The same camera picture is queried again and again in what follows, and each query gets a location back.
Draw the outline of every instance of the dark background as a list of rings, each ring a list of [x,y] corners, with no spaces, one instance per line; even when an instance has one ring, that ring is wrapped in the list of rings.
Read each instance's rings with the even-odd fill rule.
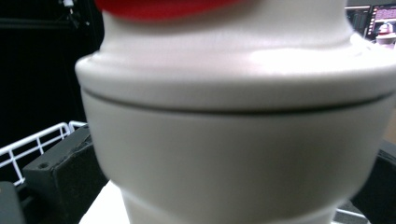
[[[85,121],[74,65],[103,35],[92,0],[75,1],[72,15],[58,0],[0,2],[0,147]]]

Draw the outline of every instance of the red lid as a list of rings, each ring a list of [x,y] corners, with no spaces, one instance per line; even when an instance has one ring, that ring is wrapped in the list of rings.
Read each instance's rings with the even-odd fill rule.
[[[96,0],[113,15],[139,21],[160,21],[189,16],[242,0]]]

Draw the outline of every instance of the white surface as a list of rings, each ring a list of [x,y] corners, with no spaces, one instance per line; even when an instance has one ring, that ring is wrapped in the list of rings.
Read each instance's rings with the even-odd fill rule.
[[[79,224],[129,224],[120,189],[109,181]]]

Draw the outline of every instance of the wire rack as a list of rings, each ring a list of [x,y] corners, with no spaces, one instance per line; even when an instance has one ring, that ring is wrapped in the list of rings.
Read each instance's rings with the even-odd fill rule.
[[[84,122],[70,121],[69,123],[59,123],[48,129],[45,129],[39,133],[27,136],[15,143],[0,148],[0,169],[5,168],[9,165],[13,166],[13,172],[17,177],[14,182],[15,186],[23,183],[24,177],[21,173],[19,161],[33,155],[34,153],[39,155],[44,154],[47,147],[51,147],[54,144],[64,140],[70,133],[75,129],[86,125]]]

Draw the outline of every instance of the black box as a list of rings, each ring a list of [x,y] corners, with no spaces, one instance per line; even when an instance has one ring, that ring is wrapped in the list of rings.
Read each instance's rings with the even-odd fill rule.
[[[29,163],[23,174],[27,188],[46,205],[44,223],[79,223],[107,183],[87,126]]]

